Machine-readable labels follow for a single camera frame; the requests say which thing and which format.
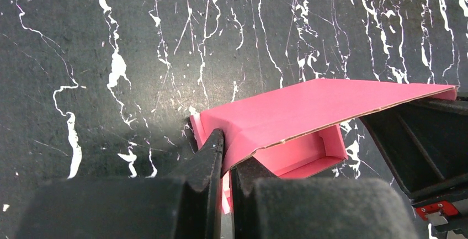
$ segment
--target pink cardboard box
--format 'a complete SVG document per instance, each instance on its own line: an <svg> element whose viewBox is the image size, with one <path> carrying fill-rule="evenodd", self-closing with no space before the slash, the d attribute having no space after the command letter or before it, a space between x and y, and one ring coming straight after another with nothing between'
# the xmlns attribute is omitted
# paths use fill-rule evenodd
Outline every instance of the pink cardboard box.
<svg viewBox="0 0 468 239"><path fill-rule="evenodd" d="M281 178L305 178L347 159L339 123L418 98L454 100L456 86L314 79L192 115L199 147L225 133L222 173L253 156ZM228 174L222 207L229 212Z"/></svg>

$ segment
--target black marble surface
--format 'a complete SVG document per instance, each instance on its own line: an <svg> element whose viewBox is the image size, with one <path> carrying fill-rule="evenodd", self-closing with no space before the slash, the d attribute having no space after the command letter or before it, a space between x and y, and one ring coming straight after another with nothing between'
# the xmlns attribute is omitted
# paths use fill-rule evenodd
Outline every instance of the black marble surface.
<svg viewBox="0 0 468 239"><path fill-rule="evenodd" d="M467 87L467 4L0 0L0 237L46 180L169 172L196 111L322 77ZM341 127L349 160L320 175L401 193L363 125Z"/></svg>

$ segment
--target pink cardboard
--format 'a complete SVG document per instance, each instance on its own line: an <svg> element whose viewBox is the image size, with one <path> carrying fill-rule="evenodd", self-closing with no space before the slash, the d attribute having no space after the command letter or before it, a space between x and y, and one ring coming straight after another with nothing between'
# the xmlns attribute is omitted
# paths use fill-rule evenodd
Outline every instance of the pink cardboard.
<svg viewBox="0 0 468 239"><path fill-rule="evenodd" d="M208 109L190 120L199 147L213 129L224 131L223 174L254 156L279 177L304 178L347 158L340 122L429 96L455 100L456 87L314 79Z"/></svg>

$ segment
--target red component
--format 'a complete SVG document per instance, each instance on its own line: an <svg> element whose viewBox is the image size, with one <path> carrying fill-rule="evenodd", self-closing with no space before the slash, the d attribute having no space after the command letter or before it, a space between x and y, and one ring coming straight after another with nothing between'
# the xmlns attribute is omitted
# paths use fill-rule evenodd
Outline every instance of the red component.
<svg viewBox="0 0 468 239"><path fill-rule="evenodd" d="M419 217L421 217L421 219L427 221L428 219L426 218L426 214L435 213L439 210L442 210L442 212L447 216L458 214L458 210L455 208L455 206L445 200L417 208L416 212L418 213Z"/></svg>

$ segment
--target marble tabletop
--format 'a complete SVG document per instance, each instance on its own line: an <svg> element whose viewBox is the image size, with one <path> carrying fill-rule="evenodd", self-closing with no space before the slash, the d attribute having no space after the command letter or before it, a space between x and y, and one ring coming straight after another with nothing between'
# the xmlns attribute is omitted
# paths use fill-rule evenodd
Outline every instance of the marble tabletop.
<svg viewBox="0 0 468 239"><path fill-rule="evenodd" d="M467 87L467 26L468 0L0 0L0 237L44 181L166 174L210 107L314 78ZM320 175L402 194L341 128L349 160Z"/></svg>

